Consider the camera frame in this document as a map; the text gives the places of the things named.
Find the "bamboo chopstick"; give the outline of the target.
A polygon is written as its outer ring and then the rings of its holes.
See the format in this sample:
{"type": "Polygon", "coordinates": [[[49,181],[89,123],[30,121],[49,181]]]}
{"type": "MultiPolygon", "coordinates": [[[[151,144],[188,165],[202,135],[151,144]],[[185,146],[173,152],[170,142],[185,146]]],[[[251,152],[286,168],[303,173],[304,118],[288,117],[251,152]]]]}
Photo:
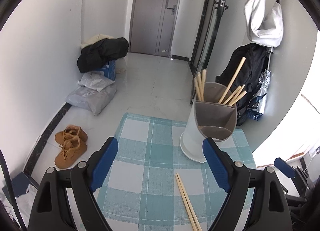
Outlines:
{"type": "Polygon", "coordinates": [[[204,86],[206,83],[206,75],[207,75],[207,70],[204,69],[201,74],[201,88],[202,88],[202,100],[203,101],[204,101],[204,86]]]}
{"type": "Polygon", "coordinates": [[[179,176],[179,178],[180,178],[180,180],[181,180],[183,190],[184,190],[184,192],[186,193],[187,201],[188,201],[189,204],[190,204],[191,212],[192,212],[193,217],[194,217],[194,219],[195,219],[195,222],[196,222],[198,231],[202,231],[202,227],[201,227],[200,222],[199,222],[199,220],[198,220],[198,218],[197,218],[197,216],[196,216],[195,210],[194,210],[194,208],[193,208],[193,205],[192,205],[192,203],[191,203],[191,200],[190,200],[190,198],[189,198],[189,195],[187,194],[187,191],[186,191],[186,189],[185,189],[185,186],[184,186],[184,184],[183,184],[183,182],[182,182],[182,179],[181,179],[179,173],[178,173],[178,176],[179,176]]]}
{"type": "Polygon", "coordinates": [[[194,84],[195,84],[195,90],[196,90],[196,94],[197,94],[198,100],[202,101],[202,95],[201,95],[200,88],[199,88],[199,83],[198,83],[198,80],[197,80],[196,77],[194,78],[194,84]]]}
{"type": "Polygon", "coordinates": [[[180,195],[181,195],[182,200],[183,200],[183,204],[184,204],[185,210],[187,212],[187,215],[189,217],[189,221],[191,223],[191,227],[192,227],[193,231],[198,231],[195,219],[194,219],[193,214],[191,212],[190,204],[187,201],[186,193],[183,190],[182,183],[181,183],[181,180],[180,180],[180,178],[178,176],[178,173],[175,174],[175,178],[176,178],[178,189],[180,191],[180,195]]]}
{"type": "Polygon", "coordinates": [[[236,99],[232,100],[232,101],[229,103],[229,106],[233,106],[234,104],[236,104],[236,102],[238,102],[239,100],[241,100],[246,94],[247,94],[247,91],[245,91],[245,90],[242,91],[242,92],[240,93],[240,95],[237,96],[236,99]]]}
{"type": "Polygon", "coordinates": [[[201,72],[200,71],[197,73],[197,82],[198,82],[198,86],[199,86],[201,101],[204,101],[202,77],[201,77],[201,72]]]}
{"type": "Polygon", "coordinates": [[[223,105],[229,105],[233,100],[235,100],[240,93],[243,91],[245,85],[238,86],[235,91],[232,92],[232,94],[223,102],[223,105]]]}
{"type": "Polygon", "coordinates": [[[233,74],[229,84],[227,85],[227,88],[225,89],[225,91],[223,92],[222,96],[220,97],[218,104],[221,104],[221,102],[224,100],[225,96],[227,95],[229,89],[231,88],[233,82],[235,81],[236,77],[238,76],[239,71],[241,70],[243,64],[245,63],[246,58],[243,57],[235,71],[235,73],[233,74]]]}

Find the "blue torn paper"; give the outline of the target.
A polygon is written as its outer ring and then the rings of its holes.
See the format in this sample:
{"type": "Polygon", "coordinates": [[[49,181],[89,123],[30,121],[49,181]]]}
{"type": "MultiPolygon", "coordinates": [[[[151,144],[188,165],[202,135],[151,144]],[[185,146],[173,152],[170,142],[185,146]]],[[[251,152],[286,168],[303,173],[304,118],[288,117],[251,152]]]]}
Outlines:
{"type": "Polygon", "coordinates": [[[39,185],[29,175],[21,172],[11,180],[14,196],[23,221],[27,225],[39,185]]]}

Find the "tan suede boot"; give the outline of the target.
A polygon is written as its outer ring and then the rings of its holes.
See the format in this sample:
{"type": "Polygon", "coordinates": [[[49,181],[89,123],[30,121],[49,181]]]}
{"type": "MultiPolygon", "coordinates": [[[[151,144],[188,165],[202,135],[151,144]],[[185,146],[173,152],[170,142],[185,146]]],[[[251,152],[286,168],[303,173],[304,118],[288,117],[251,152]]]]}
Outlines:
{"type": "Polygon", "coordinates": [[[84,142],[88,140],[87,134],[81,127],[69,124],[65,130],[55,134],[55,141],[56,143],[63,145],[66,140],[69,140],[75,136],[80,137],[80,139],[84,142]]]}
{"type": "Polygon", "coordinates": [[[67,169],[86,152],[87,145],[80,137],[75,136],[66,140],[60,148],[54,162],[59,169],[67,169]]]}

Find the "silver blue folded umbrella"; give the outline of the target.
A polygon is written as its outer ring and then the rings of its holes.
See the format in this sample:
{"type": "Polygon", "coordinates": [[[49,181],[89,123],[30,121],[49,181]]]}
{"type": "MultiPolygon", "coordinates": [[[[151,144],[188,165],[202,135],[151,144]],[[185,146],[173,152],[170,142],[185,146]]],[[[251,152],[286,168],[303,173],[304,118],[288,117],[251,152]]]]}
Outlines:
{"type": "Polygon", "coordinates": [[[270,79],[271,79],[270,61],[271,61],[271,56],[274,53],[274,47],[268,47],[267,53],[268,53],[267,67],[259,77],[259,85],[258,85],[259,89],[251,99],[248,106],[247,118],[255,121],[259,121],[265,112],[268,87],[270,85],[270,79]]]}

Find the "teal checkered placemat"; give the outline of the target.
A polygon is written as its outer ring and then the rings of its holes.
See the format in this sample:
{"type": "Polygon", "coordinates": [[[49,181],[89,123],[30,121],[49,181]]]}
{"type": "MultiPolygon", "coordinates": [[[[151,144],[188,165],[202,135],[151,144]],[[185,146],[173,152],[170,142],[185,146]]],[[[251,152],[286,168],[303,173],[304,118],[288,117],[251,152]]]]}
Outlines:
{"type": "Polygon", "coordinates": [[[203,230],[225,200],[206,163],[180,149],[185,122],[126,113],[115,133],[116,158],[97,203],[113,230],[191,230],[175,174],[179,173],[203,230]]]}

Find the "white grey utensil holder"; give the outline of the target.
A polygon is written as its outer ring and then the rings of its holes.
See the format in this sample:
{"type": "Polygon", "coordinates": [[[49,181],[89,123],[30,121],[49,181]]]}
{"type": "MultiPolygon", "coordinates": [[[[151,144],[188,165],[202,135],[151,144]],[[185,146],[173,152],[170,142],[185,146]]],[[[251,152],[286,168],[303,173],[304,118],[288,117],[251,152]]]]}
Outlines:
{"type": "Polygon", "coordinates": [[[204,100],[195,100],[191,107],[189,119],[180,136],[180,148],[192,161],[205,163],[202,151],[205,138],[211,137],[215,142],[224,142],[231,137],[236,127],[236,105],[219,104],[226,87],[215,82],[204,84],[204,100]]]}

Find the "black backpack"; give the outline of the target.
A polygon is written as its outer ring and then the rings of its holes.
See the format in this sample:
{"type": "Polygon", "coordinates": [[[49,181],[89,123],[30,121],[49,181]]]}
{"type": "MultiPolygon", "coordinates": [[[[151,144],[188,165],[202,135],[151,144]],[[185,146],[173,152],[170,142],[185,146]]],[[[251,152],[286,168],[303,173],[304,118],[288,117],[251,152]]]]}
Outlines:
{"type": "Polygon", "coordinates": [[[243,57],[246,60],[230,88],[230,91],[235,91],[238,86],[244,85],[244,90],[247,91],[247,94],[240,101],[236,102],[238,112],[237,126],[242,125],[246,121],[248,105],[260,88],[259,78],[268,64],[268,47],[255,43],[238,47],[232,53],[225,70],[215,78],[215,81],[227,86],[243,57]]]}

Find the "grey plastic parcel bag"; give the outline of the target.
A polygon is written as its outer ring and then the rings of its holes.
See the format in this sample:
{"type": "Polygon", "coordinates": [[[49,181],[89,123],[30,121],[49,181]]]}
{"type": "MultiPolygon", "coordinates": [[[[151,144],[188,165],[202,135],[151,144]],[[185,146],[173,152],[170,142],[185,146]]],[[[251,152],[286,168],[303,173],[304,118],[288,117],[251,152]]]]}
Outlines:
{"type": "Polygon", "coordinates": [[[116,89],[115,83],[107,86],[101,92],[81,86],[66,97],[66,102],[90,111],[93,115],[99,115],[114,98],[116,89]]]}

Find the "white plastic parcel bag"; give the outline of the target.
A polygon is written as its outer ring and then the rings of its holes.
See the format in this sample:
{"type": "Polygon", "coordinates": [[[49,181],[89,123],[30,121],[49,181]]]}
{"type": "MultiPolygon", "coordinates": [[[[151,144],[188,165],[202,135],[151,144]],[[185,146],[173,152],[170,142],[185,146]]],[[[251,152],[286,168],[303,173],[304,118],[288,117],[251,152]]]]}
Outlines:
{"type": "Polygon", "coordinates": [[[94,71],[84,73],[80,81],[78,81],[78,85],[98,92],[101,92],[112,84],[114,84],[113,80],[94,71]]]}

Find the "blue white cardboard box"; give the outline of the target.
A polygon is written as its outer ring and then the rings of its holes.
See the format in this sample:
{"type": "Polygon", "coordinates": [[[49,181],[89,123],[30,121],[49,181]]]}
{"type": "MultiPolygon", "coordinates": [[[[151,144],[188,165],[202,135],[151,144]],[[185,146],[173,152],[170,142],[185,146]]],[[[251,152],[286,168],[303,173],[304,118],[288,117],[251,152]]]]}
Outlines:
{"type": "Polygon", "coordinates": [[[106,63],[102,68],[97,69],[95,72],[114,81],[116,79],[116,61],[112,60],[106,63]]]}

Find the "white hanging bag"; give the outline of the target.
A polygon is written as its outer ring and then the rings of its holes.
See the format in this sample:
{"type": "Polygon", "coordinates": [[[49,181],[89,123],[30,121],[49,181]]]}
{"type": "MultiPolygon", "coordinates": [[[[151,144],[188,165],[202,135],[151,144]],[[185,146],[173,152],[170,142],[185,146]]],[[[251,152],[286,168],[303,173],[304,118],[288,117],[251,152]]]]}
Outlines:
{"type": "Polygon", "coordinates": [[[261,46],[276,48],[284,35],[283,14],[279,2],[266,11],[266,0],[247,0],[244,6],[248,39],[261,46]]]}

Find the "black framed glass door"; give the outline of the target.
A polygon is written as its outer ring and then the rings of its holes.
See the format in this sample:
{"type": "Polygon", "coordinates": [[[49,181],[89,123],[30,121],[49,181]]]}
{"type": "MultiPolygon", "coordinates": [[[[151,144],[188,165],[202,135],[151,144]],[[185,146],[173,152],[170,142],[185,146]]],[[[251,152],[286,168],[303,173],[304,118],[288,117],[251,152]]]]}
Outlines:
{"type": "Polygon", "coordinates": [[[208,66],[226,9],[228,9],[226,0],[204,0],[197,37],[189,62],[193,76],[208,66]]]}

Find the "grey entrance door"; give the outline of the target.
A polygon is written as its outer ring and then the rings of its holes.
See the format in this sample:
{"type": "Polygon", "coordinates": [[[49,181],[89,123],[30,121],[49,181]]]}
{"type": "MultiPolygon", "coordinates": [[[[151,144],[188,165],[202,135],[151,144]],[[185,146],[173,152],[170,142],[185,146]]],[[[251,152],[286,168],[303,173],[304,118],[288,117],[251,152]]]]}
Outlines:
{"type": "Polygon", "coordinates": [[[171,55],[180,0],[133,0],[130,52],[171,55]]]}

